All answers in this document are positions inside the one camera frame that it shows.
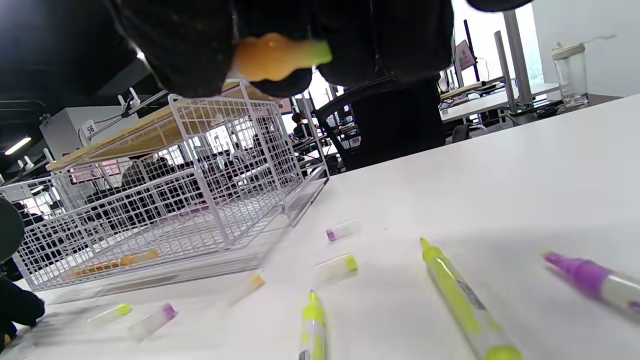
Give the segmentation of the person's right hand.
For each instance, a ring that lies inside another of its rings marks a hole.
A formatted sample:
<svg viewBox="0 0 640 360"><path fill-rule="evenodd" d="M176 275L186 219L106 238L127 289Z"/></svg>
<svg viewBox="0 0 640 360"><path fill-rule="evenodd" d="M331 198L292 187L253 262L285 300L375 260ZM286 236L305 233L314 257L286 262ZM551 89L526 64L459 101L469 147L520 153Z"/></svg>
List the person's right hand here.
<svg viewBox="0 0 640 360"><path fill-rule="evenodd" d="M185 98L221 94L236 44L280 34L326 41L318 71L354 88L392 77L434 79L452 62L450 0L108 0L115 25L159 86Z"/></svg>

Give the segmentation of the person's left hand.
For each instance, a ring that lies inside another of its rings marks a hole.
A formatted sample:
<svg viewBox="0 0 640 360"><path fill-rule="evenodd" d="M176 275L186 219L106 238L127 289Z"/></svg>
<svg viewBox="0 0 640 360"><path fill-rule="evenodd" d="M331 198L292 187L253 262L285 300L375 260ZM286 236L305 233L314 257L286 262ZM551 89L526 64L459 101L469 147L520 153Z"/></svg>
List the person's left hand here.
<svg viewBox="0 0 640 360"><path fill-rule="evenodd" d="M0 351L16 339L16 324L34 327L46 313L45 303L33 292L0 278Z"/></svg>

